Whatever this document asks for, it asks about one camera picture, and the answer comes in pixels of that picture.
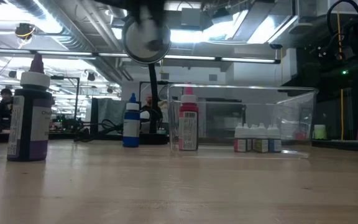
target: wooden table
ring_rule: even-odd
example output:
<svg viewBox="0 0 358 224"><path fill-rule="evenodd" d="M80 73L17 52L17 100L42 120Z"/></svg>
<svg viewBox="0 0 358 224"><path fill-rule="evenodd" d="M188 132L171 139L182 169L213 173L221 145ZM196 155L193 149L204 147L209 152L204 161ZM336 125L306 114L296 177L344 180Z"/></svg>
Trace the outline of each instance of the wooden table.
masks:
<svg viewBox="0 0 358 224"><path fill-rule="evenodd" d="M5 154L0 144L0 223L358 224L358 152L218 158L50 141L46 162Z"/></svg>

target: clear acrylic box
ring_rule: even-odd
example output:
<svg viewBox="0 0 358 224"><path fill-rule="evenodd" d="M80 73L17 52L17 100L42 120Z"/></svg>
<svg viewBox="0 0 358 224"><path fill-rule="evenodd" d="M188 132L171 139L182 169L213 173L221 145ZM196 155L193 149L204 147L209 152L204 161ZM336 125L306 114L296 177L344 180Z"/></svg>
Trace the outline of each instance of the clear acrylic box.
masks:
<svg viewBox="0 0 358 224"><path fill-rule="evenodd" d="M180 151L181 96L191 87L198 105L198 150ZM317 90L297 87L173 84L168 89L170 150L180 156L218 158L307 158ZM281 153L234 152L238 123L280 130Z"/></svg>

